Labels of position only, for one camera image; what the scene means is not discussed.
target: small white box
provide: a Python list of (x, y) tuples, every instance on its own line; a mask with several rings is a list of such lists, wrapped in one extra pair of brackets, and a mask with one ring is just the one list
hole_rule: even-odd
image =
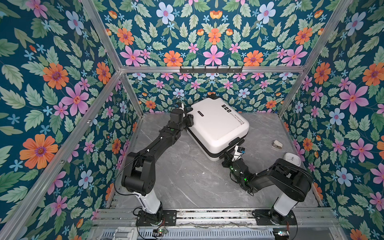
[(221, 98), (206, 98), (191, 106), (194, 125), (188, 134), (212, 161), (234, 148), (245, 138), (248, 121)]

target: blue floral wall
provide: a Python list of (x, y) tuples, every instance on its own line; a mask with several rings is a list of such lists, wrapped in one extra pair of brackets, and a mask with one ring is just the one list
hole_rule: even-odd
[(382, 239), (384, 6), (355, 0), (284, 115), (323, 204), (353, 240)]
[[(114, 70), (79, 1), (3, 1), (0, 33), (2, 228)], [(119, 82), (18, 239), (86, 239), (136, 119)]]

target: diagonal metal bar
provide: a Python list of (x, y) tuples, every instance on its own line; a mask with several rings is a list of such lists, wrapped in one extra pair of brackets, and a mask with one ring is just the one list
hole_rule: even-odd
[(331, 37), (333, 31), (339, 24), (340, 20), (343, 18), (347, 8), (352, 3), (353, 0), (340, 0), (336, 6), (336, 9), (333, 11), (331, 17), (329, 18), (327, 24), (324, 27), (324, 31), (319, 37), (315, 47), (312, 49), (310, 55), (307, 58), (307, 61), (304, 65), (304, 71), (297, 77), (295, 83), (293, 84), (291, 90), (289, 91), (287, 97), (284, 99), (284, 103), (281, 106), (278, 114), (279, 117), (282, 117), (285, 110), (288, 108), (291, 101), (294, 99), (297, 91), (299, 90), (301, 84), (305, 77), (307, 77), (310, 72), (312, 66), (316, 63), (317, 58), (319, 57), (321, 51), (327, 44), (329, 38)]
[(143, 110), (141, 109), (139, 100), (137, 99), (136, 93), (133, 90), (133, 86), (129, 82), (128, 76), (125, 73), (123, 73), (121, 76), (121, 83), (124, 86), (125, 90), (127, 91), (128, 98), (131, 100), (133, 108), (135, 109), (139, 118), (141, 118), (143, 116)]
[(196, 67), (134, 67), (122, 66), (122, 73), (302, 73), (303, 66), (257, 66), (257, 67), (229, 67), (229, 66), (196, 66)]
[(111, 59), (114, 68), (116, 69), (116, 71), (119, 71), (122, 67), (120, 58), (115, 48), (113, 47), (113, 44), (107, 34), (107, 31), (105, 30), (104, 23), (101, 20), (101, 17), (95, 7), (95, 4), (93, 3), (93, 0), (82, 0), (81, 3), (85, 8), (88, 17), (91, 20), (93, 27), (95, 28), (95, 31), (99, 35), (100, 41), (104, 46), (104, 49), (107, 52), (109, 58)]
[(40, 177), (29, 190), (28, 194), (24, 197), (24, 200), (16, 209), (11, 219), (3, 226), (0, 231), (0, 239), (14, 240), (17, 237), (21, 229), (25, 226), (29, 217), (37, 208), (37, 205), (39, 205), (41, 202), (41, 199), (45, 196), (48, 188), (51, 186), (52, 182), (56, 179), (56, 176), (63, 168), (64, 163), (72, 154), (77, 143), (83, 137), (85, 131), (89, 127), (89, 123), (96, 117), (96, 114), (105, 103), (105, 100), (109, 96), (110, 92), (116, 86), (120, 77), (121, 72), (115, 72), (107, 85), (104, 86), (80, 122), (68, 136), (62, 147), (56, 153), (48, 166), (44, 169)]

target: orange flower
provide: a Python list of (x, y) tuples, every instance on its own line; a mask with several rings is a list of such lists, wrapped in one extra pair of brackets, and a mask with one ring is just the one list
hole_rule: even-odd
[(114, 154), (118, 154), (120, 151), (120, 147), (121, 147), (121, 141), (120, 139), (116, 138), (115, 141), (113, 141), (112, 143), (112, 152)]
[(319, 194), (320, 199), (323, 199), (323, 195), (321, 194), (323, 190), (319, 187), (317, 183), (313, 183), (314, 187), (316, 188), (317, 193)]
[(145, 105), (147, 105), (147, 108), (149, 108), (149, 109), (155, 109), (156, 108), (155, 102), (152, 102), (151, 100), (147, 101), (145, 103)]
[(377, 65), (374, 63), (369, 66), (369, 69), (365, 69), (364, 77), (362, 78), (363, 82), (366, 82), (365, 85), (374, 86), (380, 84), (380, 80), (384, 81), (384, 63), (378, 63)]
[(105, 195), (105, 201), (108, 201), (109, 195), (111, 194), (111, 191), (113, 189), (113, 183), (111, 183), (107, 189), (107, 195)]
[(48, 86), (51, 88), (56, 87), (56, 89), (60, 90), (67, 86), (66, 83), (70, 81), (67, 77), (67, 70), (63, 69), (63, 66), (60, 64), (50, 63), (49, 68), (45, 67), (43, 72), (45, 73), (43, 75), (44, 81), (48, 82)]
[(45, 139), (44, 134), (36, 134), (35, 140), (28, 138), (24, 143), (23, 147), (27, 148), (20, 151), (20, 160), (27, 160), (24, 165), (32, 169), (37, 164), (37, 169), (42, 169), (47, 166), (47, 161), (51, 162), (55, 156), (53, 153), (57, 152), (57, 144), (53, 144), (55, 139), (48, 136)]
[(115, 11), (109, 11), (108, 13), (113, 19), (118, 18), (118, 14)]
[(169, 51), (169, 53), (165, 53), (164, 62), (167, 64), (168, 67), (180, 67), (183, 62), (183, 58), (180, 57), (180, 53), (175, 51)]
[(210, 33), (208, 33), (209, 42), (213, 45), (216, 45), (220, 42), (221, 33), (219, 33), (217, 28), (213, 28)]
[(381, 152), (379, 152), (379, 155), (381, 156), (382, 159), (384, 159), (384, 136), (381, 136), (381, 141), (377, 142), (377, 149), (379, 150), (382, 150)]
[(136, 131), (136, 128), (137, 128), (137, 122), (135, 122), (135, 123), (133, 124), (133, 129), (132, 129), (132, 131), (135, 132), (135, 131)]
[(319, 18), (323, 14), (323, 10), (319, 10), (314, 14), (314, 18)]
[(204, 34), (204, 30), (202, 28), (197, 31), (197, 35), (199, 36), (203, 36), (203, 34)]
[(368, 240), (367, 236), (362, 234), (359, 229), (352, 229), (350, 236), (353, 240)]
[(312, 28), (304, 28), (302, 31), (299, 31), (295, 37), (296, 44), (303, 45), (304, 43), (308, 42), (310, 37), (312, 37), (312, 34)]
[(233, 30), (230, 29), (230, 28), (228, 28), (228, 29), (225, 31), (225, 34), (226, 34), (227, 36), (230, 36), (230, 35), (233, 34)]
[(119, 37), (120, 42), (124, 43), (125, 45), (132, 45), (135, 41), (131, 31), (127, 31), (126, 28), (119, 28), (117, 35)]
[(288, 125), (288, 123), (284, 122), (284, 126), (285, 126), (285, 128), (287, 129), (287, 131), (289, 131), (289, 125)]
[(265, 106), (267, 108), (274, 108), (274, 107), (276, 107), (276, 104), (277, 104), (277, 102), (275, 100), (271, 100), (271, 101), (267, 102)]
[(316, 72), (314, 73), (315, 82), (318, 84), (323, 84), (329, 78), (328, 74), (331, 73), (331, 69), (329, 68), (329, 63), (322, 63), (320, 66), (316, 68)]
[(104, 62), (98, 63), (96, 68), (96, 73), (99, 75), (100, 82), (107, 84), (111, 78), (111, 73), (109, 72), (109, 67), (105, 65)]
[(211, 16), (212, 19), (219, 19), (221, 18), (221, 16), (223, 16), (223, 12), (222, 11), (211, 11), (209, 13), (209, 15)]
[(32, 52), (37, 53), (36, 48), (34, 46), (29, 45), (29, 48), (31, 49)]
[(307, 150), (307, 151), (312, 150), (312, 146), (313, 146), (313, 142), (311, 139), (309, 139), (309, 138), (304, 139), (303, 147), (305, 150)]
[(84, 218), (80, 219), (77, 224), (76, 224), (76, 227), (77, 228), (81, 228), (81, 226), (83, 225), (83, 222), (84, 222)]
[(264, 60), (262, 58), (263, 54), (257, 50), (252, 52), (249, 52), (247, 56), (244, 58), (244, 66), (246, 67), (254, 67), (254, 66), (260, 66), (260, 63)]

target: floral wallpaper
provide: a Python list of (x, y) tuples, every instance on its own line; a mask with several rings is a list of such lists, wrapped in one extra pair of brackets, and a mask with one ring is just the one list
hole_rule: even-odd
[(384, 6), (355, 0), (284, 115), (317, 192), (353, 240), (382, 239)]
[[(2, 228), (114, 69), (79, 1), (2, 1), (0, 33)], [(86, 239), (136, 118), (118, 82), (18, 240)]]
[(336, 5), (329, 0), (96, 2), (127, 66), (300, 65)]

